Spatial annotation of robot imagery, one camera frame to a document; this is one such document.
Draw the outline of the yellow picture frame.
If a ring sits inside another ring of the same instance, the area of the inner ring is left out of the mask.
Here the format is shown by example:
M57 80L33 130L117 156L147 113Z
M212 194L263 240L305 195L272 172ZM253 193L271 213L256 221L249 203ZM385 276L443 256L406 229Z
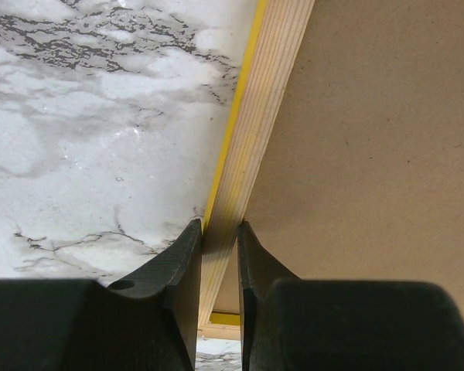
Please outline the yellow picture frame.
M199 324L238 335L237 225L303 278L426 281L464 318L464 1L261 1L205 214Z

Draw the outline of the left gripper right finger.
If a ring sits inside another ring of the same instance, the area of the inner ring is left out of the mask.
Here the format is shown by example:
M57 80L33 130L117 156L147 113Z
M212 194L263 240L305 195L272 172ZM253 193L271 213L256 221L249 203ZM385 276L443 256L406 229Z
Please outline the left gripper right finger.
M237 234L245 370L464 370L464 321L421 281L303 280Z

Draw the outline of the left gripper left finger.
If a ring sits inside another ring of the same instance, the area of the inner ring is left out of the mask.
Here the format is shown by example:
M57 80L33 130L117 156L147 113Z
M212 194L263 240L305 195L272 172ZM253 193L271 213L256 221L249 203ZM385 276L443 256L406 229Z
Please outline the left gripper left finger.
M103 286L0 279L0 370L192 370L202 227Z

